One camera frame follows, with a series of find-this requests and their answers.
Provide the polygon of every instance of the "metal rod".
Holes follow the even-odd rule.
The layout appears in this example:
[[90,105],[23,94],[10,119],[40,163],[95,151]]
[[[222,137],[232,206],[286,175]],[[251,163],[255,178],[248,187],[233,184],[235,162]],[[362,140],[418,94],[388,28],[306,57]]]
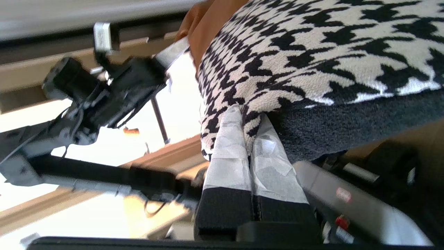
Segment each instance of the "metal rod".
[[151,104],[153,105],[154,114],[156,115],[157,123],[159,124],[160,133],[162,134],[163,142],[165,145],[170,143],[170,138],[167,136],[167,131],[163,123],[162,115],[160,114],[159,104],[157,103],[156,97],[151,99]]

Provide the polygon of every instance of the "red button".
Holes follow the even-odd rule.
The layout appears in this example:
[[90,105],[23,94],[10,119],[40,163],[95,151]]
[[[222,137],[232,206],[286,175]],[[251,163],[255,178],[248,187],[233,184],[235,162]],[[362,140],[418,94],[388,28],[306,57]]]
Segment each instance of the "red button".
[[339,216],[338,218],[336,218],[335,224],[336,224],[338,227],[340,227],[340,228],[342,228],[342,229],[344,229],[344,230],[347,230],[347,228],[348,228],[349,225],[350,225],[350,221],[349,221],[347,218],[345,218],[344,215],[341,215],[341,216]]

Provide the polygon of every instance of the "houndstooth fabric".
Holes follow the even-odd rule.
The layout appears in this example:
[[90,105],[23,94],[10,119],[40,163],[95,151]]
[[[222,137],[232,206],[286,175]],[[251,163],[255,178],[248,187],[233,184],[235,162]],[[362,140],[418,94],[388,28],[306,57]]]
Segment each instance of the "houndstooth fabric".
[[250,153],[263,112],[442,88],[443,53],[439,0],[250,0],[199,66],[202,153],[229,106],[242,107]]

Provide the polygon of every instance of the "black and white pattern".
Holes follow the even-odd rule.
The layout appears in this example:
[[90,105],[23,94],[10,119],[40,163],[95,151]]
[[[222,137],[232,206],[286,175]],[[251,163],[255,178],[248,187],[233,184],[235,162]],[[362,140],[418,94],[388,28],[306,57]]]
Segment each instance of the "black and white pattern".
[[263,112],[437,90],[443,74],[442,1],[250,0],[199,66],[202,153],[234,104],[250,153]]

